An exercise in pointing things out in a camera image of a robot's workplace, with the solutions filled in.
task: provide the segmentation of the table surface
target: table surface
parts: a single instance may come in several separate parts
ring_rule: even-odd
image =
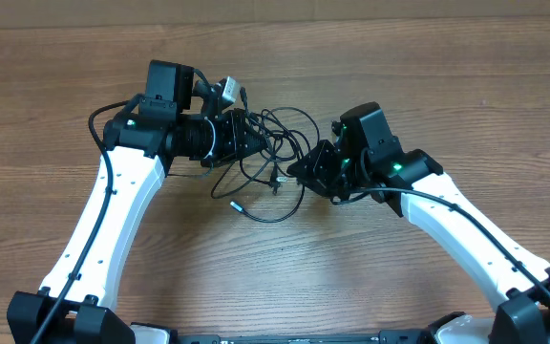
[[[349,108],[378,101],[406,150],[428,152],[550,261],[550,17],[0,31],[0,342],[11,342],[13,293],[36,291],[92,190],[99,153],[87,116],[142,92],[153,58],[211,80],[233,75],[252,109],[305,109],[323,137]],[[303,117],[283,121],[316,139]],[[173,168],[201,172],[185,159]],[[210,199],[220,173],[168,178],[150,204],[120,284],[126,322],[367,333],[491,314],[447,253],[387,206],[309,194],[291,219],[259,225]],[[236,171],[226,184],[242,181]],[[237,200],[276,217],[298,193],[295,183],[277,196],[254,186]]]

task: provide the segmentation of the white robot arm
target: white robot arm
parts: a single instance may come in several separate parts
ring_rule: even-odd
[[[84,302],[87,297],[91,297],[98,306],[114,311],[120,276],[129,249],[145,209],[162,185],[164,169],[159,157],[145,157],[139,149],[119,146],[108,152],[108,155],[114,169],[114,192],[101,228],[82,265],[79,279],[72,284],[65,299]],[[101,158],[93,193],[72,239],[40,286],[41,290],[49,289],[51,297],[57,297],[62,291],[86,245],[103,203],[106,179],[105,163]]]
[[[193,72],[203,80],[194,90]],[[203,343],[205,337],[183,339],[175,331],[154,325],[128,327],[113,310],[139,222],[162,186],[173,158],[200,160],[201,165],[211,164],[213,169],[214,165],[243,159],[270,145],[269,139],[261,136],[264,127],[252,118],[253,114],[250,116],[246,106],[245,110],[222,113],[224,107],[234,103],[238,92],[239,85],[230,77],[212,87],[200,72],[190,67],[151,63],[146,94],[137,95],[132,106],[125,107],[106,124],[103,142],[95,139],[111,166],[101,157],[95,187],[70,242],[44,278],[38,294],[19,291],[11,300],[8,321],[17,342],[37,343],[45,338],[50,343],[227,344],[227,340],[213,340],[209,336],[208,343]],[[189,108],[191,94],[203,97],[201,116],[181,118],[181,110]],[[138,104],[139,114],[131,113]],[[252,126],[247,125],[246,121],[252,119]],[[260,133],[252,129],[254,125],[261,128]],[[442,167],[427,154],[419,150],[403,153],[378,104],[368,103],[349,110],[341,116],[340,123],[333,123],[332,129],[338,137],[336,146],[320,140],[308,154],[289,166],[287,173],[304,187],[331,200],[339,197],[349,203],[354,201],[349,199],[351,194],[361,193],[356,200],[370,194],[377,202],[388,203],[396,214],[426,231],[462,266],[496,313],[495,319],[450,316],[430,326],[429,333],[382,331],[370,336],[369,343],[550,343],[547,261],[504,234],[461,194]],[[104,202],[108,167],[113,170],[109,205]],[[107,211],[103,222],[96,226],[104,205]],[[254,218],[242,206],[232,205]],[[94,234],[94,227],[98,232],[91,244],[89,237]],[[88,253],[82,263],[80,252],[84,249]],[[77,269],[78,262],[81,268],[73,279],[72,271]],[[539,310],[538,303],[549,311]],[[67,313],[76,314],[75,320],[68,319]],[[331,339],[315,337],[302,341],[328,344]],[[279,344],[281,340],[237,341]],[[287,339],[287,343],[293,340],[296,339]],[[347,343],[347,340],[333,341]],[[363,340],[354,337],[349,342]]]

